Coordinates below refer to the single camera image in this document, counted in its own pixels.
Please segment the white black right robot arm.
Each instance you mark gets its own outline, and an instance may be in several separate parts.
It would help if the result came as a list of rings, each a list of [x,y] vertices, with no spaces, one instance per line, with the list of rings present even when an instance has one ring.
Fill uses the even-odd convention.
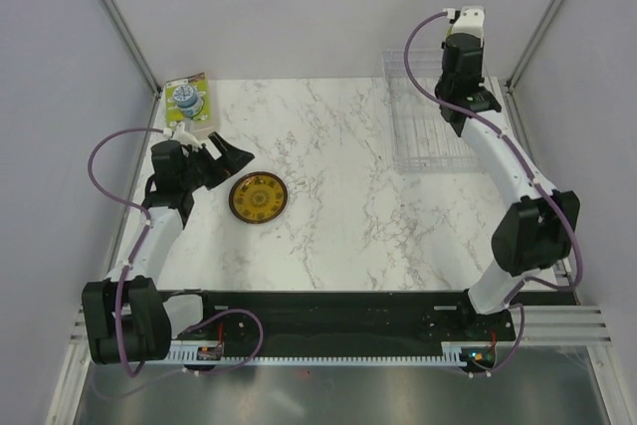
[[[508,208],[492,235],[493,262],[469,289],[470,305],[455,316],[458,332],[475,339],[526,282],[569,255],[581,255],[574,235],[580,202],[540,173],[508,131],[501,105],[484,86],[481,40],[455,33],[442,47],[435,88],[441,115],[476,153]]]

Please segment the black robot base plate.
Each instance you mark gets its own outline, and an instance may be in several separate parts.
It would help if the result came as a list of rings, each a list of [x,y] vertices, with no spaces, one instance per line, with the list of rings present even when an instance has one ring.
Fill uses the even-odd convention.
[[[221,292],[200,295],[214,318],[184,339],[221,339],[226,357],[436,356],[445,342],[513,341],[509,313],[479,316],[458,292]]]

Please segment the yellow patterned plate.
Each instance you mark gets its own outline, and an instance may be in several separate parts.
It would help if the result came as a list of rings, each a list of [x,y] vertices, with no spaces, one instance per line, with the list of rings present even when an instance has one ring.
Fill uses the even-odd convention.
[[[267,171],[244,175],[230,190],[228,203],[240,221],[260,225],[278,218],[286,209],[289,191],[284,181]]]

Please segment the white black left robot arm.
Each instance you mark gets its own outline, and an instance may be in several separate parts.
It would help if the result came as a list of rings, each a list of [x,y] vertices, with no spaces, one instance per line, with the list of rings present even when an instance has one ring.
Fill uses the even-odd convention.
[[[254,154],[231,145],[217,132],[207,141],[165,128],[150,149],[152,173],[141,203],[137,236],[122,261],[82,291],[91,358],[96,364],[145,363],[165,358],[173,338],[185,328],[207,338],[218,315],[196,301],[168,307],[156,287],[172,245],[188,222],[200,188],[211,190],[239,173]]]

